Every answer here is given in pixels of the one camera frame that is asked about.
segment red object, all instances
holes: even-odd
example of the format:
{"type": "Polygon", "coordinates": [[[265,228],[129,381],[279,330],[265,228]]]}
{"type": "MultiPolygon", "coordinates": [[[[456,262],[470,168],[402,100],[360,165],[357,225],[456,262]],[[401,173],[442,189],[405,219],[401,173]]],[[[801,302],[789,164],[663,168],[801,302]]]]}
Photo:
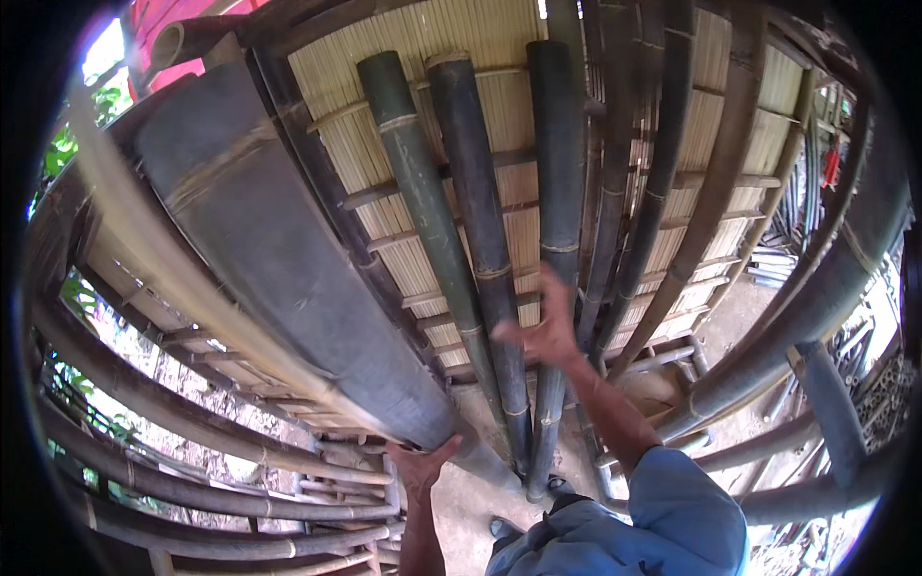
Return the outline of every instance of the red object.
{"type": "Polygon", "coordinates": [[[833,142],[833,147],[829,148],[829,152],[826,152],[826,168],[822,171],[824,177],[822,187],[831,186],[835,184],[835,181],[839,178],[839,136],[835,137],[835,142],[833,142]]]}
{"type": "MultiPolygon", "coordinates": [[[[227,14],[249,14],[268,1],[242,0],[228,10],[227,14]]],[[[213,3],[214,0],[136,0],[131,5],[131,29],[135,31],[141,70],[146,71],[150,67],[150,50],[161,30],[176,20],[195,18],[213,3]]],[[[204,74],[202,61],[193,60],[160,72],[150,83],[150,90],[157,91],[189,73],[197,76],[204,74]]]]}

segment shoe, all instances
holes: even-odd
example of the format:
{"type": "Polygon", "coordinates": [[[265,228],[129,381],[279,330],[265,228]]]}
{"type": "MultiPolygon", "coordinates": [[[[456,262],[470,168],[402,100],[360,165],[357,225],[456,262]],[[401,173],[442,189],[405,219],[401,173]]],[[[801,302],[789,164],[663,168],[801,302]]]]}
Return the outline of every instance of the shoe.
{"type": "Polygon", "coordinates": [[[522,535],[524,533],[524,530],[509,522],[505,518],[493,516],[492,520],[490,520],[490,534],[492,534],[493,537],[497,540],[500,538],[505,538],[506,536],[522,535]]]}
{"type": "Polygon", "coordinates": [[[551,498],[557,499],[564,494],[575,494],[576,490],[573,485],[567,482],[563,476],[550,475],[548,478],[548,494],[551,498]]]}

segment person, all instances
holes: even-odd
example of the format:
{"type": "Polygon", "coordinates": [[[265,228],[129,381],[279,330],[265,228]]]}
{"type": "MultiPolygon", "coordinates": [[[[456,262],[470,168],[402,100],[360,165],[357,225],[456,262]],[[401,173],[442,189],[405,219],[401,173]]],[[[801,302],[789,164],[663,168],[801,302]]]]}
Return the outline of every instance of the person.
{"type": "MultiPolygon", "coordinates": [[[[552,476],[548,492],[554,506],[527,533],[503,519],[491,523],[497,540],[487,574],[743,573],[749,541],[739,505],[691,458],[664,447],[625,394],[593,370],[573,337],[570,289],[546,264],[541,265],[540,279],[541,323],[530,328],[500,323],[492,337],[524,345],[528,356],[566,374],[629,478],[632,525],[552,476]]],[[[428,454],[394,444],[386,448],[407,489],[407,528],[400,551],[403,576],[445,574],[431,488],[460,440],[455,436],[428,454]]]]}

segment person's hand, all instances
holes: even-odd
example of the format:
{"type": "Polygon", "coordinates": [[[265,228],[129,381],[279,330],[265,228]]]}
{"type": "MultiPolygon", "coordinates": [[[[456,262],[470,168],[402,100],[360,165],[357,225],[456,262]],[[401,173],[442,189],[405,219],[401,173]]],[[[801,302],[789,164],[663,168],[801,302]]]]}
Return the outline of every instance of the person's hand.
{"type": "Polygon", "coordinates": [[[554,274],[549,264],[540,267],[541,323],[522,328],[511,320],[496,324],[491,334],[494,340],[525,347],[526,356],[563,368],[580,359],[582,354],[573,335],[573,299],[571,289],[554,274]]]}
{"type": "Polygon", "coordinates": [[[411,452],[388,442],[384,449],[396,464],[410,497],[428,493],[442,472],[442,464],[455,455],[461,446],[461,436],[456,434],[432,453],[411,452]]]}

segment blue shirt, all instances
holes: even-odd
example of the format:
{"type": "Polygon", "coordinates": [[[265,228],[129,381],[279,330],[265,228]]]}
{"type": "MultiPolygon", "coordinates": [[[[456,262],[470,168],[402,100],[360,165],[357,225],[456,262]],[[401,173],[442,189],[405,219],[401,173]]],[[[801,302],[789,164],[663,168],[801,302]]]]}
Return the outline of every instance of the blue shirt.
{"type": "Polygon", "coordinates": [[[652,448],[629,488],[633,526],[596,502],[570,504],[494,556],[487,576],[745,571],[749,540],[742,510],[691,458],[652,448]]]}

